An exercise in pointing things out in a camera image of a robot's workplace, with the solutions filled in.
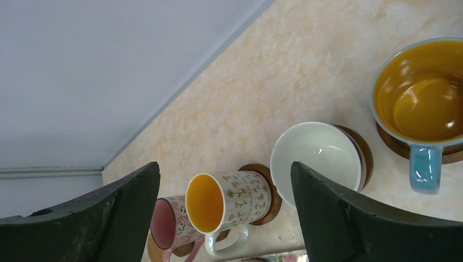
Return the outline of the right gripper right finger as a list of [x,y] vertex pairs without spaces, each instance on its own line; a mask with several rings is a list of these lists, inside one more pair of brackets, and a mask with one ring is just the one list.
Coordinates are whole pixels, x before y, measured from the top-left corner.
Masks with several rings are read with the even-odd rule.
[[462,223],[389,206],[301,162],[290,170],[309,261],[462,261]]

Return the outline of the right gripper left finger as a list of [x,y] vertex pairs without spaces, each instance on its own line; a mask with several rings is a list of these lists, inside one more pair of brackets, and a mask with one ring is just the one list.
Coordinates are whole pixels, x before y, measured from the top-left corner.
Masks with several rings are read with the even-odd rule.
[[149,162],[75,199],[1,219],[1,261],[140,261],[160,186]]

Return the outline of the brown coaster two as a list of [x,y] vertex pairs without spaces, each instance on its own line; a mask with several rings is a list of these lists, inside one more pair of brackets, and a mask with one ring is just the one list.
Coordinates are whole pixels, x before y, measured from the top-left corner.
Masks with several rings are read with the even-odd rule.
[[[147,251],[151,261],[163,261],[163,255],[165,250],[160,249],[156,241],[160,240],[161,246],[166,247],[167,244],[172,243],[172,239],[173,238],[171,237],[171,234],[167,234],[167,236],[161,236],[160,234],[153,233],[149,234],[149,237],[147,239]],[[179,258],[180,261],[184,261],[193,250],[194,245],[195,243],[191,242],[175,248],[170,257],[171,260],[173,260],[174,258]]]

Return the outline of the pink mug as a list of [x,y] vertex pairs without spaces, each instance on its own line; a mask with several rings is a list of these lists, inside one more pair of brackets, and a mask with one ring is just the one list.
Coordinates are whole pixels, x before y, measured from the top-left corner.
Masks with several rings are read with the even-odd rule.
[[156,200],[150,230],[155,244],[164,251],[163,261],[169,261],[175,249],[189,243],[194,247],[186,261],[193,261],[204,244],[204,235],[189,220],[184,195]]

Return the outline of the brown coaster three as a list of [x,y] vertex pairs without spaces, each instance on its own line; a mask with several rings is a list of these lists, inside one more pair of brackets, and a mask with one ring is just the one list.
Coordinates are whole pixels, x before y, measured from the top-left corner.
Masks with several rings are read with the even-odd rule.
[[282,199],[265,165],[247,164],[237,171],[219,172],[214,180],[221,190],[223,214],[211,240],[221,241],[231,229],[236,229],[239,234],[234,245],[242,245],[248,239],[250,225],[269,223],[280,211]]

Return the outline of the white cup red handle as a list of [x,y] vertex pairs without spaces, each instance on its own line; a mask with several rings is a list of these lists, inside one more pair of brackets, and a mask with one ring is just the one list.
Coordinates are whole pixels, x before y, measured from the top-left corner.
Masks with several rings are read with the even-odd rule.
[[276,141],[270,158],[273,184],[281,198],[296,207],[290,171],[301,162],[349,189],[360,192],[365,185],[365,155],[354,136],[343,126],[304,122],[287,129]]

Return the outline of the brown coaster five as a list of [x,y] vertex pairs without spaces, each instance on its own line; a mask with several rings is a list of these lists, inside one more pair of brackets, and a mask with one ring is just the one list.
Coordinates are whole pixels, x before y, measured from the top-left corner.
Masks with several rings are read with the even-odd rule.
[[358,132],[345,126],[335,126],[349,136],[358,151],[361,162],[362,175],[360,186],[359,189],[357,189],[357,192],[361,192],[370,182],[373,173],[373,155],[371,149],[366,140]]

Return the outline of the glass mug orange inside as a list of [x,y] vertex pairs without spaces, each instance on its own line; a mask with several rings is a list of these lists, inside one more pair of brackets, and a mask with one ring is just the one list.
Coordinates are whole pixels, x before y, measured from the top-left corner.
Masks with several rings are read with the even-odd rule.
[[[256,171],[197,174],[186,189],[186,211],[191,224],[205,236],[209,255],[217,258],[246,244],[250,223],[267,215],[271,201],[270,185]],[[230,229],[238,229],[238,239],[226,248],[217,248],[219,234]]]

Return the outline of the blue mug yellow inside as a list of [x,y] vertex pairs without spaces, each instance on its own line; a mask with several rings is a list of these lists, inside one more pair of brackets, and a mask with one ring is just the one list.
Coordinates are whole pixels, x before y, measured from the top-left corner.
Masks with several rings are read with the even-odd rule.
[[444,150],[462,144],[462,39],[411,44],[391,56],[371,86],[376,123],[409,147],[409,182],[437,194]]

